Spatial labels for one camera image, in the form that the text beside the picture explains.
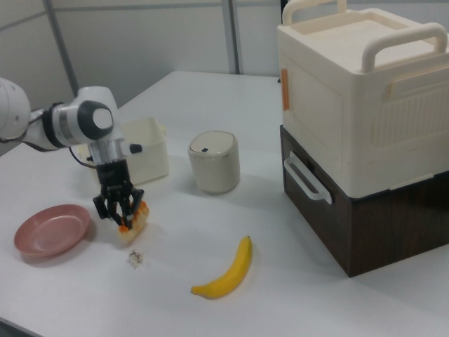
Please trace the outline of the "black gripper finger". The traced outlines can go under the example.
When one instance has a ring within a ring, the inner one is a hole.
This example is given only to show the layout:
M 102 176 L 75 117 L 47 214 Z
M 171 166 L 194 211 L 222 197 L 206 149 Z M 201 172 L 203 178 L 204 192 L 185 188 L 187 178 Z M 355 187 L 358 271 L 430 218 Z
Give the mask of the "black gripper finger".
M 93 198 L 99 217 L 113 220 L 117 225 L 121 225 L 121 216 L 117 212 L 120 201 L 121 193 L 115 190 L 101 189 L 100 194 Z
M 133 187 L 130 194 L 125 197 L 124 201 L 121 203 L 121 224 L 124 225 L 127 230 L 133 229 L 132 221 L 140 207 L 144 193 L 144 190 Z

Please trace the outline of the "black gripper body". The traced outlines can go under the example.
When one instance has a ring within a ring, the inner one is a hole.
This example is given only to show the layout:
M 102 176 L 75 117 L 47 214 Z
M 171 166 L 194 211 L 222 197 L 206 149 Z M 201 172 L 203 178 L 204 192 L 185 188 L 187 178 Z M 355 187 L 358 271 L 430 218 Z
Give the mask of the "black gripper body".
M 101 192 L 130 192 L 133 184 L 130 181 L 128 163 L 125 159 L 99 164 L 95 167 Z

